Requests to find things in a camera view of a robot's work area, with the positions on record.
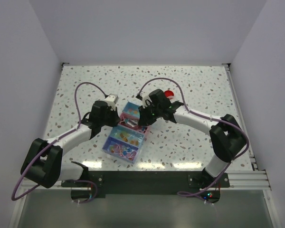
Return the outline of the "pink candy bin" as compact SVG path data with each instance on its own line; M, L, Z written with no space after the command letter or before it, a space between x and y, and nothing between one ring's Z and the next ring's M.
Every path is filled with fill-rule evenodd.
M136 131L138 133L147 134L148 127L147 126L140 126L138 124L139 118L129 115L127 113L121 113L120 115L121 121L119 124L123 127Z

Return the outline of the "purple candy bin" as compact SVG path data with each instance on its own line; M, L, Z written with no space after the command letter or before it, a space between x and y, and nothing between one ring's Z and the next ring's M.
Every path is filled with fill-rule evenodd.
M105 141L102 150L118 159L121 159L125 162L128 162L130 164L134 164L138 154L139 154L139 148L136 146L133 146L131 144L128 144L126 142L120 141L116 138L113 138L109 136L107 140Z

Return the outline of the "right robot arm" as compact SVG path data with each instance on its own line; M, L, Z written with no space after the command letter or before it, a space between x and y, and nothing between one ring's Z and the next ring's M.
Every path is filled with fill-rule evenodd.
M138 94L136 98L142 101L139 126L150 126L162 118L192 127L210 137L214 155L202 170L202 181L206 186L214 186L219 181L219 175L247 145L247 138L232 115L211 117L199 112L193 114L184 102L169 99L160 89L144 97Z

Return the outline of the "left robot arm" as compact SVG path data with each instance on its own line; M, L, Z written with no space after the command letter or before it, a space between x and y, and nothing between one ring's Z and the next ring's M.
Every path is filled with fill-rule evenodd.
M102 127L115 127L120 122L116 102L95 101L88 118L59 136L35 139L21 167L20 174L38 185L50 188L57 181L72 180L77 186L89 181L88 168L79 162L63 164L63 156L78 145L97 136Z

